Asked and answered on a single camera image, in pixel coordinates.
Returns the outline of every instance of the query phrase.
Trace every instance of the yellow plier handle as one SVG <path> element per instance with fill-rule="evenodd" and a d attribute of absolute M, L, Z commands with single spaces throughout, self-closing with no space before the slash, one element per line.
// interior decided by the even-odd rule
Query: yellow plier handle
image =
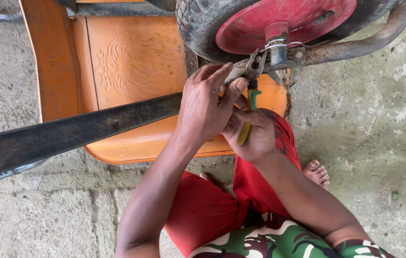
<path fill-rule="evenodd" d="M 247 109 L 257 110 L 256 97 L 262 93 L 257 89 L 247 90 Z M 245 122 L 243 129 L 241 130 L 240 136 L 238 137 L 238 145 L 244 145 L 249 138 L 249 133 L 251 132 L 251 123 Z"/>

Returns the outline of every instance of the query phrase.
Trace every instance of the wheelbarrow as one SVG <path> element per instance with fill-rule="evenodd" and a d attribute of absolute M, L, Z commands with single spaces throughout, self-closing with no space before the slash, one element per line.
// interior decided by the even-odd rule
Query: wheelbarrow
<path fill-rule="evenodd" d="M 0 179 L 83 146 L 94 158 L 153 161 L 175 128 L 183 85 L 209 62 L 264 58 L 257 107 L 287 117 L 290 69 L 365 56 L 406 26 L 406 0 L 21 0 L 41 124 L 0 133 Z M 338 42 L 390 12 L 379 32 Z M 196 156 L 233 154 L 219 135 Z"/>

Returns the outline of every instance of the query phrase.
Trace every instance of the toe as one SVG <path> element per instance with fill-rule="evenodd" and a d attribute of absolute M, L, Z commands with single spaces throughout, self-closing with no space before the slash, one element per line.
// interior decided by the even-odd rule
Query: toe
<path fill-rule="evenodd" d="M 319 178 L 321 178 L 321 177 L 323 177 L 323 176 L 326 175 L 326 174 L 327 174 L 327 170 L 324 169 L 324 170 L 322 170 L 321 172 L 317 173 L 317 176 L 318 176 Z"/>
<path fill-rule="evenodd" d="M 321 183 L 322 188 L 328 191 L 328 186 L 330 185 L 330 181 L 324 181 Z"/>
<path fill-rule="evenodd" d="M 306 170 L 306 171 L 314 171 L 318 167 L 319 167 L 319 161 L 313 160 L 313 161 L 308 163 L 308 166 L 306 166 L 304 170 Z"/>
<path fill-rule="evenodd" d="M 323 183 L 323 182 L 325 182 L 325 181 L 328 181 L 329 178 L 330 178 L 330 177 L 326 174 L 326 175 L 322 176 L 322 177 L 319 179 L 319 182 L 320 182 L 320 183 Z"/>
<path fill-rule="evenodd" d="M 325 167 L 324 167 L 324 166 L 319 166 L 319 167 L 316 168 L 313 172 L 316 173 L 316 174 L 319 174 L 319 173 L 321 173 L 321 172 L 324 171 L 324 170 L 325 170 Z"/>
<path fill-rule="evenodd" d="M 200 174 L 200 177 L 202 178 L 202 179 L 204 179 L 204 180 L 206 180 L 206 181 L 209 181 L 209 182 L 211 182 L 212 183 L 212 180 L 211 180 L 211 178 L 209 177 L 209 175 L 207 174 L 207 173 L 201 173 Z"/>

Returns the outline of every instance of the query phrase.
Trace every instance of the tire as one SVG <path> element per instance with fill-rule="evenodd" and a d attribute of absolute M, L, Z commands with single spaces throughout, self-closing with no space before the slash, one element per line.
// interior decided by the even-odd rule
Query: tire
<path fill-rule="evenodd" d="M 216 33 L 220 26 L 242 9 L 260 0 L 177 0 L 176 20 L 184 43 L 211 62 L 238 62 L 248 58 L 220 49 Z M 344 39 L 377 20 L 401 0 L 357 0 L 353 14 L 331 32 L 308 42 L 318 44 Z"/>
<path fill-rule="evenodd" d="M 308 45 L 326 44 L 342 40 L 365 28 L 389 12 L 401 0 L 357 0 L 357 6 L 349 18 L 331 32 L 308 42 Z"/>

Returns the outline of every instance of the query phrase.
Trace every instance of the red shorts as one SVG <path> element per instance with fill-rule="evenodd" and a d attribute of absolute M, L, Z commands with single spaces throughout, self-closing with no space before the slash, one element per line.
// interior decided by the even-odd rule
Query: red shorts
<path fill-rule="evenodd" d="M 287 121 L 273 111 L 260 109 L 275 125 L 276 147 L 301 171 L 295 139 Z M 188 257 L 205 245 L 243 225 L 249 208 L 264 214 L 289 217 L 275 192 L 252 163 L 235 156 L 233 193 L 185 171 L 174 197 L 165 230 L 181 253 Z"/>

